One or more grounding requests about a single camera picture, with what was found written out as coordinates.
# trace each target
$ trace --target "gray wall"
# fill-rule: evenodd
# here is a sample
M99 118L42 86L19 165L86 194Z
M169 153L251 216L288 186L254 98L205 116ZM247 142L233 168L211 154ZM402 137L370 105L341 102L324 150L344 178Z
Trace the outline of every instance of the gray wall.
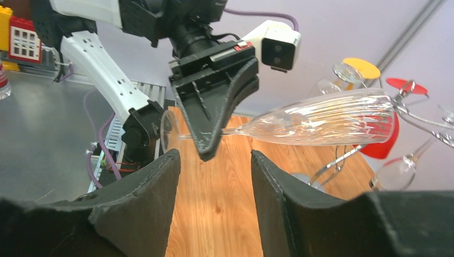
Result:
M441 104L454 110L454 1L446 1L427 22L420 33L400 53L383 77L414 79L429 90L430 100L411 106L415 114L438 122ZM386 87L389 94L396 90ZM399 138L384 161L368 159L369 165L377 170L384 162L413 152L430 136L400 120ZM430 127L436 131L440 128ZM411 190L454 189L454 149L437 142L420 159L418 174Z
M302 34L301 51L294 70L284 74L262 67L260 90L246 99L236 112L258 115L305 98L318 80L332 74L332 64L344 57L378 62L425 2L229 0L228 7L232 9L291 14L298 19ZM213 27L215 33L234 32L244 36L266 19L225 13ZM101 23L99 36L130 79L168 86L168 61L172 58L168 40L162 40L159 48L153 49L146 39ZM170 90L167 98L173 98Z

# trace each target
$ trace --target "wooden table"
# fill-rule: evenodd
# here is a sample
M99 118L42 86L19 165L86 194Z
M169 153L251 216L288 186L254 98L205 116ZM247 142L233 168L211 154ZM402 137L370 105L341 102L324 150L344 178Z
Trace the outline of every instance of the wooden table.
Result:
M181 133L188 133L180 111L171 110L176 112ZM227 127L249 120L233 116ZM278 145L233 135L223 137L216 157L203 162L193 141L182 141L181 175L166 256L263 256L251 181L252 149L262 151L287 172L308 175L335 157L331 146ZM368 190L372 176L364 159L353 155L324 188L331 195L350 199Z

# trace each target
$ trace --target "red lego brick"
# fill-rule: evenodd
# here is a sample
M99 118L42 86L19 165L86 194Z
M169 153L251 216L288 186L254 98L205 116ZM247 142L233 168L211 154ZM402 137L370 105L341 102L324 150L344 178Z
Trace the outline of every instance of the red lego brick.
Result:
M10 31L12 31L13 28L21 29L26 35L22 38L20 32L18 32L18 35L9 33L11 47L9 48L8 58L24 62L41 63L41 40L36 35L33 22L31 20L12 16L10 19Z
M31 20L17 18L16 16L11 17L10 26L28 29L29 31L35 31L35 26L33 26L33 22Z

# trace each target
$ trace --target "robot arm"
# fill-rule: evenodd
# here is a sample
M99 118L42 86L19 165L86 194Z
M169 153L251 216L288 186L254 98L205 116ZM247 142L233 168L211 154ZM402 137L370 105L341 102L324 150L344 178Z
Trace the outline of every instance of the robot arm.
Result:
M290 70L299 46L299 33L273 21L265 22L245 40L221 42L209 24L220 20L226 2L31 0L38 36L82 69L107 99L124 124L126 155L135 161L153 159L150 151L160 136L163 110L136 90L107 54L96 35L95 20L146 37L152 47L169 38L175 58L169 63L171 87L199 156L206 161L215 155L221 129L234 108L259 89L258 59L274 69ZM128 154L128 149L135 150Z
M133 86L95 33L79 31L63 37L60 51L96 86L122 124L129 118L129 110L139 110L149 104L149 98Z

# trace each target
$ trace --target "camera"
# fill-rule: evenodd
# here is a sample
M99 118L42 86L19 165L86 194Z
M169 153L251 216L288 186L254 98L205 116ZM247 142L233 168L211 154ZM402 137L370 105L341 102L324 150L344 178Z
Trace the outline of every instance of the camera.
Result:
M297 60L301 34L283 22L267 20L242 39L252 42L261 63L273 70L287 72L293 69Z

